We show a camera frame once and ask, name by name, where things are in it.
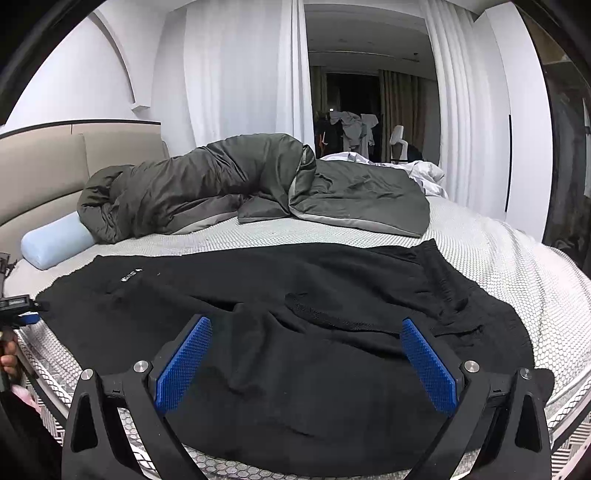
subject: beige upholstered headboard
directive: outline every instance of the beige upholstered headboard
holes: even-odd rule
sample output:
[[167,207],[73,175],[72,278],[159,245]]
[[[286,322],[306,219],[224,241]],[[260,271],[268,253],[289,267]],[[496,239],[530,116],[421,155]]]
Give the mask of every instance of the beige upholstered headboard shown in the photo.
[[155,122],[71,122],[0,137],[0,252],[21,258],[22,236],[74,212],[98,170],[167,157]]

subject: white chair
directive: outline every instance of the white chair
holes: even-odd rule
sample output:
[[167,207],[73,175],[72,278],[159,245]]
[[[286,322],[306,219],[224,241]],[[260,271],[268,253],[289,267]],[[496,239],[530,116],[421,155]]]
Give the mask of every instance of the white chair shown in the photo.
[[[396,163],[399,161],[408,161],[408,142],[402,139],[402,135],[404,135],[404,127],[402,125],[396,125],[390,136],[390,161],[395,161]],[[402,145],[402,152],[398,159],[394,158],[394,145],[397,144]]]

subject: light blue pillow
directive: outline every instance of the light blue pillow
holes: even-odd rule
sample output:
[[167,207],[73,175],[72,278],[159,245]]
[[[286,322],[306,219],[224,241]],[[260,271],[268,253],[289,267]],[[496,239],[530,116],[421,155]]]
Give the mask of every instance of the light blue pillow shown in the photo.
[[73,212],[55,222],[27,232],[21,240],[22,256],[46,270],[94,245],[95,239]]

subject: metal bolt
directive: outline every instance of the metal bolt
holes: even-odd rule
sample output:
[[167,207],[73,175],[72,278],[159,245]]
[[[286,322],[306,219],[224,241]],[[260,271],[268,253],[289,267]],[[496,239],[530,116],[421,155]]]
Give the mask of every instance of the metal bolt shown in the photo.
[[521,370],[519,370],[519,374],[526,380],[531,380],[532,378],[534,378],[529,368],[522,368]]
[[136,371],[137,373],[143,373],[148,369],[148,362],[146,360],[140,360],[139,362],[136,362],[136,364],[134,365],[134,371]]
[[474,360],[468,360],[467,362],[464,362],[464,368],[471,374],[475,374],[480,370],[480,365],[478,365]]
[[90,380],[92,378],[92,375],[94,375],[94,372],[92,371],[92,369],[87,368],[86,370],[84,370],[82,372],[82,374],[80,375],[80,378],[82,380]]

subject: white curtain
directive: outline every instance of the white curtain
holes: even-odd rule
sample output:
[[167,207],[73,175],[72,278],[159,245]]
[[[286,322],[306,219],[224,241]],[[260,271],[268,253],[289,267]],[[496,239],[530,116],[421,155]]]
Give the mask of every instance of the white curtain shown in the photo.
[[314,145],[303,0],[189,4],[184,77],[196,145],[262,132]]
[[421,0],[433,48],[441,109],[440,167],[451,200],[479,210],[478,184],[486,152],[483,101],[488,85],[476,51],[474,18],[446,0]]

